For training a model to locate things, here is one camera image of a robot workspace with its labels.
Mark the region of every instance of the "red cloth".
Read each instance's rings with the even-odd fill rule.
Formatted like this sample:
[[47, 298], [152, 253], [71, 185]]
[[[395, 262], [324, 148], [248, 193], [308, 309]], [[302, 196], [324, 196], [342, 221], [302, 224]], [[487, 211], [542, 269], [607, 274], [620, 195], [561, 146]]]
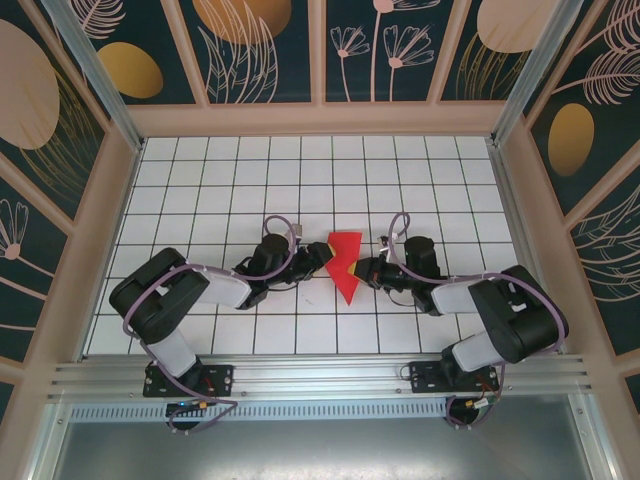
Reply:
[[362, 232], [331, 232], [327, 243], [333, 248], [334, 256], [326, 265], [336, 287], [351, 305], [360, 280], [349, 273], [349, 268], [360, 258]]

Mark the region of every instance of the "floral wall pattern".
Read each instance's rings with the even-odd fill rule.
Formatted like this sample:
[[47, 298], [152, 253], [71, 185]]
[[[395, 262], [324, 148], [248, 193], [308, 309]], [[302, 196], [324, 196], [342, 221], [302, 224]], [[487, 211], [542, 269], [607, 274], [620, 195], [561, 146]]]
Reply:
[[180, 0], [209, 102], [310, 102], [306, 0]]
[[506, 100], [557, 0], [473, 0], [442, 100]]
[[329, 0], [326, 100], [425, 100], [451, 6], [447, 0]]
[[571, 236], [614, 351], [640, 348], [640, 167]]
[[640, 0], [608, 3], [531, 128], [568, 213], [640, 139]]
[[104, 131], [17, 3], [0, 45], [0, 153], [74, 218]]
[[[50, 22], [40, 1], [37, 3]], [[194, 103], [160, 1], [68, 3], [126, 104]], [[56, 35], [62, 42], [57, 30]]]
[[0, 179], [0, 356], [24, 360], [66, 241]]

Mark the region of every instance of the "beige circle shape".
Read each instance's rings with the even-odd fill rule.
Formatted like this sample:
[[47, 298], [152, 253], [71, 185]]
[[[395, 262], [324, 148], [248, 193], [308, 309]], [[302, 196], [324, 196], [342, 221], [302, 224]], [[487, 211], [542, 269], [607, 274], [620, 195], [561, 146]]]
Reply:
[[558, 0], [483, 0], [478, 36], [499, 53], [527, 52], [536, 46]]
[[160, 67], [141, 48], [114, 42], [102, 47], [98, 57], [120, 93], [134, 98], [150, 98], [162, 90]]
[[[249, 32], [245, 3], [256, 22], [261, 18], [274, 38], [282, 33], [291, 19], [291, 0], [193, 0], [196, 13], [209, 30], [227, 42], [240, 45], [259, 42], [259, 36]], [[229, 14], [234, 9], [237, 17]], [[244, 34], [237, 32], [233, 35], [234, 24], [244, 30]]]
[[58, 125], [56, 71], [40, 46], [15, 25], [0, 20], [0, 137], [33, 150]]
[[569, 103], [556, 114], [549, 132], [549, 162], [563, 177], [576, 173], [589, 156], [595, 126], [589, 110]]

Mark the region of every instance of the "black mounting plate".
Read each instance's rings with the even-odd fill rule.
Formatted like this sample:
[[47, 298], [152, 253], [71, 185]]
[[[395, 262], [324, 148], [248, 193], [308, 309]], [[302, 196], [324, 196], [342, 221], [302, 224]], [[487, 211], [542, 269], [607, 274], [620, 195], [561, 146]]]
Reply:
[[[142, 396], [146, 398], [188, 397], [185, 392], [171, 383], [155, 365], [148, 365], [144, 371]], [[213, 386], [209, 391], [208, 379]], [[228, 397], [233, 385], [233, 365], [204, 365], [196, 392], [213, 397]]]
[[475, 372], [463, 375], [453, 387], [443, 375], [439, 361], [411, 362], [406, 368], [408, 369], [408, 375], [407, 373], [404, 374], [405, 379], [411, 381], [411, 391], [413, 393], [481, 393], [482, 382], [478, 377], [493, 390], [498, 390], [500, 386], [496, 369], [493, 367], [483, 367]]

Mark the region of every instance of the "white grid floor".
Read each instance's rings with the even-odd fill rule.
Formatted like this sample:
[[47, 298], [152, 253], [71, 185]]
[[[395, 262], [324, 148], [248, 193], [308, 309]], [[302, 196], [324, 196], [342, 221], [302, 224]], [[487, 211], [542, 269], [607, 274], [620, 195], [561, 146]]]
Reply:
[[[151, 138], [85, 353], [143, 353], [108, 297], [166, 246], [231, 268], [252, 254], [265, 216], [278, 213], [302, 224], [303, 243], [362, 231], [364, 257], [377, 254], [376, 239], [401, 210], [411, 213], [410, 235], [434, 239], [445, 274], [517, 263], [481, 137]], [[406, 292], [394, 299], [412, 303]], [[482, 322], [420, 314], [364, 285], [347, 306], [323, 270], [250, 311], [197, 304], [180, 329], [200, 354], [432, 353]]]

